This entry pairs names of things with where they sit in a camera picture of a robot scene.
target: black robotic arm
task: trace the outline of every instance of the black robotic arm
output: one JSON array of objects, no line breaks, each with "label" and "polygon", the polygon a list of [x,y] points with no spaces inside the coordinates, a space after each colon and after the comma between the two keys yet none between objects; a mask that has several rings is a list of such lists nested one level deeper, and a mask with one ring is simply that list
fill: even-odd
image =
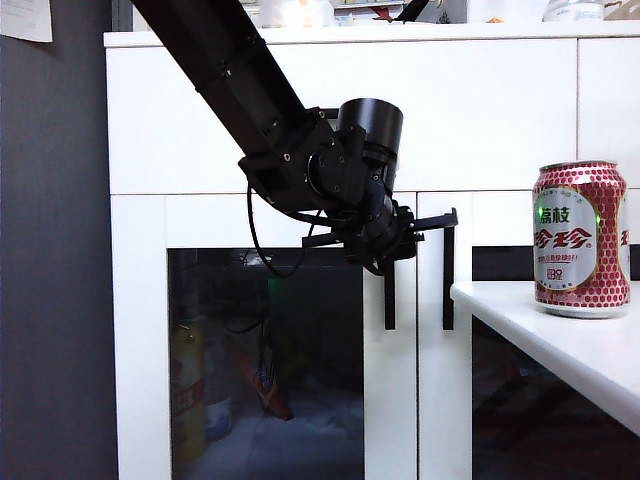
[{"label": "black robotic arm", "polygon": [[334,131],[323,110],[304,108],[237,0],[133,3],[242,148],[250,187],[292,218],[331,227],[303,246],[343,243],[350,261],[392,285],[393,262],[415,256],[420,230],[457,224],[455,211],[416,221],[393,200],[397,107],[348,101]]}]

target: gray wall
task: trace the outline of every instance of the gray wall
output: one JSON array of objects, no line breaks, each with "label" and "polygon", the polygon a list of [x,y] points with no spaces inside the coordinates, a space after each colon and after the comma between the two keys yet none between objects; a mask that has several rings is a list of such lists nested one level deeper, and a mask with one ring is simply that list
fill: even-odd
[{"label": "gray wall", "polygon": [[0,39],[0,478],[113,479],[111,0],[51,3],[53,44]]}]

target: beverage can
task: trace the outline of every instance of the beverage can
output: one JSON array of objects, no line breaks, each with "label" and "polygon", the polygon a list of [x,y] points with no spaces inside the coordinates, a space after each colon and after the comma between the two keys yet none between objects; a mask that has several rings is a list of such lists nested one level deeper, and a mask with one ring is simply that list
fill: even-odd
[{"label": "beverage can", "polygon": [[607,318],[629,303],[626,183],[607,161],[554,164],[533,187],[536,301],[550,313]]}]

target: glass cabinet door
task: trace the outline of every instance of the glass cabinet door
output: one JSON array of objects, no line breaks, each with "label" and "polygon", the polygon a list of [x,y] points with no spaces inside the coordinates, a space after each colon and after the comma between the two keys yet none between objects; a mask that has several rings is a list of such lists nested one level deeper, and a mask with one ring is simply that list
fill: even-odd
[{"label": "glass cabinet door", "polygon": [[[474,247],[473,280],[533,285],[532,257]],[[477,318],[472,329],[473,478],[640,478],[640,437]]]},{"label": "glass cabinet door", "polygon": [[362,480],[362,269],[336,248],[289,278],[252,248],[168,262],[173,478]]},{"label": "glass cabinet door", "polygon": [[[382,279],[341,248],[270,274],[245,201],[112,197],[120,479],[416,479],[415,260],[385,331]],[[254,212],[291,268],[308,225]]]}]

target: white countertop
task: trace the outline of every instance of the white countertop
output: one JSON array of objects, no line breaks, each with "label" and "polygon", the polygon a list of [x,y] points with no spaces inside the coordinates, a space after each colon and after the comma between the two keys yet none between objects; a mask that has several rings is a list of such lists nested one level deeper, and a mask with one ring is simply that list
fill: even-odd
[{"label": "white countertop", "polygon": [[[270,45],[513,38],[606,38],[640,37],[640,20],[450,25],[393,23],[358,27],[269,28],[259,31]],[[162,44],[152,32],[112,32],[104,34],[104,45],[107,48],[122,48],[159,47]]]},{"label": "white countertop", "polygon": [[606,320],[540,311],[533,282],[458,282],[451,297],[640,435],[640,282],[627,314]]}]

